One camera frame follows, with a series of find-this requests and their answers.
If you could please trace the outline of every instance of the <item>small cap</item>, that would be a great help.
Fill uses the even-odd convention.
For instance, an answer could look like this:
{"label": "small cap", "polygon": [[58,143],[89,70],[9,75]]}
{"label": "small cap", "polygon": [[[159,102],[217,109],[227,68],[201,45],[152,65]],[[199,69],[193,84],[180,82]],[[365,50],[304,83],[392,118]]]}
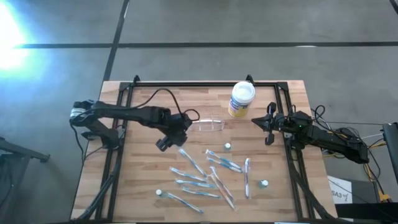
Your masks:
{"label": "small cap", "polygon": [[261,185],[267,187],[268,186],[268,180],[262,180]]}
{"label": "small cap", "polygon": [[230,143],[225,143],[224,148],[227,150],[231,149],[231,144]]}

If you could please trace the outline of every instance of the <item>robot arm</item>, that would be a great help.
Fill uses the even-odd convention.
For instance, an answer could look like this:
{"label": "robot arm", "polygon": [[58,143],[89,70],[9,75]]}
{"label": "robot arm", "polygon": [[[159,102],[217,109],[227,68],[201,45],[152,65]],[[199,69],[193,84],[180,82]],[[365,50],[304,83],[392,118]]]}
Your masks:
{"label": "robot arm", "polygon": [[156,142],[156,146],[163,152],[176,144],[181,146],[187,140],[185,132],[192,124],[192,120],[185,113],[171,114],[168,108],[158,106],[144,106],[142,108],[126,108],[104,103],[102,101],[77,101],[73,104],[70,122],[74,126],[87,127],[92,134],[101,138],[108,149],[120,146],[119,132],[109,129],[99,118],[116,118],[137,121],[143,126],[156,128],[165,134],[163,139]]}
{"label": "robot arm", "polygon": [[341,128],[334,132],[328,132],[312,125],[313,119],[303,111],[290,113],[284,116],[277,113],[276,104],[270,103],[267,107],[267,115],[254,118],[252,122],[268,131],[266,145],[274,142],[273,130],[292,134],[290,144],[295,149],[303,149],[307,144],[321,147],[332,152],[344,155],[347,159],[358,164],[368,163],[368,148],[347,128]]}

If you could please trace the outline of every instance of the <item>white lid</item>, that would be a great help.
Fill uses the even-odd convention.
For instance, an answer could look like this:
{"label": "white lid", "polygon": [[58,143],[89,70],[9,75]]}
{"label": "white lid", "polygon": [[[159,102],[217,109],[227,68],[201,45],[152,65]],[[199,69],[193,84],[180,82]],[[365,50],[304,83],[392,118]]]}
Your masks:
{"label": "white lid", "polygon": [[256,94],[256,90],[252,83],[249,82],[238,82],[235,84],[232,95],[233,98],[238,103],[250,103],[254,99],[254,95]]}

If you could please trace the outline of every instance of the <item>toothbrush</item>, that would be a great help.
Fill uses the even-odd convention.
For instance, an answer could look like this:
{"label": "toothbrush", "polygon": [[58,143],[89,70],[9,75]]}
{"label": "toothbrush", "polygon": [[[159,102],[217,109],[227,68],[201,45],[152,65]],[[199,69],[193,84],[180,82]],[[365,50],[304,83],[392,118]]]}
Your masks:
{"label": "toothbrush", "polygon": [[220,182],[221,186],[225,189],[226,193],[229,195],[229,197],[231,198],[232,201],[234,201],[234,196],[232,195],[232,193],[228,190],[228,188],[226,187],[226,185],[224,184],[224,182],[221,181],[221,179],[218,177],[217,172],[216,172],[216,168],[211,166],[210,167],[211,171],[213,171],[214,176],[216,177],[216,179]]}
{"label": "toothbrush", "polygon": [[218,190],[220,190],[221,194],[224,196],[225,200],[228,202],[228,205],[231,206],[231,208],[233,210],[235,209],[234,204],[232,203],[231,199],[229,199],[228,195],[225,193],[225,191],[218,185],[217,180],[214,178],[213,175],[210,175],[211,179],[213,180],[213,182],[216,184]]}
{"label": "toothbrush", "polygon": [[192,178],[192,179],[195,179],[195,180],[199,180],[199,181],[206,182],[206,180],[203,179],[203,178],[197,177],[197,176],[195,176],[195,175],[191,175],[191,174],[184,173],[184,172],[182,172],[182,171],[180,171],[180,170],[178,170],[178,169],[176,169],[176,168],[174,168],[174,167],[170,167],[170,170],[171,170],[172,172],[178,174],[178,175],[183,176],[183,177],[189,177],[189,178]]}
{"label": "toothbrush", "polygon": [[247,199],[250,198],[249,178],[248,178],[249,170],[250,170],[250,158],[247,158],[246,161],[244,161],[244,194]]}
{"label": "toothbrush", "polygon": [[230,170],[232,170],[232,171],[239,172],[239,173],[243,173],[243,171],[242,171],[241,169],[237,169],[237,168],[235,168],[235,167],[233,167],[233,166],[230,166],[230,165],[225,164],[225,163],[220,162],[220,161],[216,161],[216,160],[214,160],[214,159],[212,159],[212,158],[209,158],[209,157],[207,157],[207,159],[208,159],[210,162],[215,162],[215,163],[217,163],[217,164],[219,164],[219,165],[221,165],[221,166],[223,166],[223,167],[226,167],[226,168],[228,168],[228,169],[230,169]]}
{"label": "toothbrush", "polygon": [[175,180],[176,183],[178,184],[191,184],[199,187],[208,187],[208,188],[215,188],[213,184],[204,184],[204,183],[199,183],[199,182],[194,182],[194,181],[187,181],[187,180]]}
{"label": "toothbrush", "polygon": [[237,165],[236,163],[231,162],[231,161],[229,161],[229,160],[227,160],[227,159],[225,159],[225,158],[223,158],[223,157],[221,157],[221,156],[215,154],[213,151],[210,151],[210,150],[206,149],[206,154],[210,154],[210,155],[212,155],[212,156],[215,156],[215,157],[217,157],[219,160],[221,160],[221,161],[223,161],[223,162],[225,162],[225,163],[229,164],[230,166],[233,166],[233,167],[235,167],[235,168],[237,168],[237,169],[242,169],[242,168],[241,168],[239,165]]}
{"label": "toothbrush", "polygon": [[174,194],[168,193],[168,192],[166,192],[166,191],[157,189],[157,190],[156,190],[156,194],[157,194],[159,197],[162,197],[162,198],[168,197],[168,198],[171,198],[171,199],[178,200],[179,202],[181,202],[181,203],[183,203],[184,205],[186,205],[186,206],[188,206],[188,207],[194,209],[195,211],[197,211],[197,212],[199,212],[199,213],[204,213],[204,212],[205,212],[205,211],[203,211],[202,209],[200,209],[200,208],[198,208],[198,207],[196,207],[196,206],[194,206],[194,205],[188,203],[186,200],[183,200],[183,199],[179,198],[178,196],[175,196]]}
{"label": "toothbrush", "polygon": [[182,155],[183,157],[189,159],[189,160],[191,161],[192,165],[193,165],[197,170],[199,170],[199,172],[200,172],[203,176],[207,177],[205,171],[203,171],[203,170],[199,167],[199,165],[198,165],[198,164],[185,152],[185,150],[180,149],[180,150],[178,150],[178,151],[181,153],[181,155]]}
{"label": "toothbrush", "polygon": [[190,190],[188,187],[182,187],[182,190],[191,194],[195,194],[195,195],[203,195],[203,196],[209,196],[209,197],[215,197],[215,198],[220,198],[220,196],[215,195],[215,194],[211,194],[208,192],[196,192],[196,191],[192,191]]}

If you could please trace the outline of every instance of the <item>concrete floor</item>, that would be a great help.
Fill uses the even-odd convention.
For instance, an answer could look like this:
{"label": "concrete floor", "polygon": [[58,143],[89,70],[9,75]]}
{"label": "concrete floor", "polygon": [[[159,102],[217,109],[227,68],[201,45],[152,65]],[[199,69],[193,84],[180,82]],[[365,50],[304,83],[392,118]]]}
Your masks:
{"label": "concrete floor", "polygon": [[[122,3],[18,0],[0,9],[7,6],[23,43],[111,43]],[[131,0],[121,43],[397,41],[397,22],[387,0]],[[51,154],[48,163],[30,163],[10,223],[68,220],[81,170],[70,108],[97,99],[109,51],[13,50],[12,57],[24,55],[20,65],[0,68],[0,136]],[[396,55],[398,47],[119,49],[111,80],[301,79],[311,106],[326,106],[327,120],[384,123],[397,121]],[[380,130],[352,126],[362,136]],[[397,201],[387,148],[374,154],[381,184]],[[325,164],[335,177],[367,180],[362,166],[346,159]]]}

